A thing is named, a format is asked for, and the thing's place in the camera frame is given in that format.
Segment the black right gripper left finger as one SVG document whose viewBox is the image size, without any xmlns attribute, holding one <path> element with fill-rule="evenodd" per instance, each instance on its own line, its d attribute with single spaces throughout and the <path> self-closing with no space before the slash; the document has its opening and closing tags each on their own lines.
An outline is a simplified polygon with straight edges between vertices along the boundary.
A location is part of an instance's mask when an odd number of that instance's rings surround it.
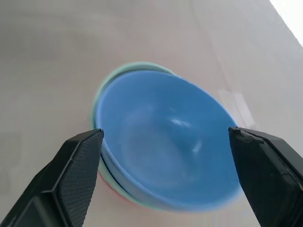
<svg viewBox="0 0 303 227">
<path fill-rule="evenodd" d="M 103 131 L 94 129 L 66 140 L 0 225 L 81 227 L 96 186 L 103 138 Z"/>
</svg>

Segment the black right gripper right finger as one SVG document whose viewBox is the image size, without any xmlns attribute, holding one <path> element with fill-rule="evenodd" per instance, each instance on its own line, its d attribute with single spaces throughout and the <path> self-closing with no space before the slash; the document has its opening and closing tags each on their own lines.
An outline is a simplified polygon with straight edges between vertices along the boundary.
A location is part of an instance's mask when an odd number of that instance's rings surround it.
<svg viewBox="0 0 303 227">
<path fill-rule="evenodd" d="M 239 182 L 262 227 L 303 225 L 303 158 L 282 138 L 230 127 Z"/>
</svg>

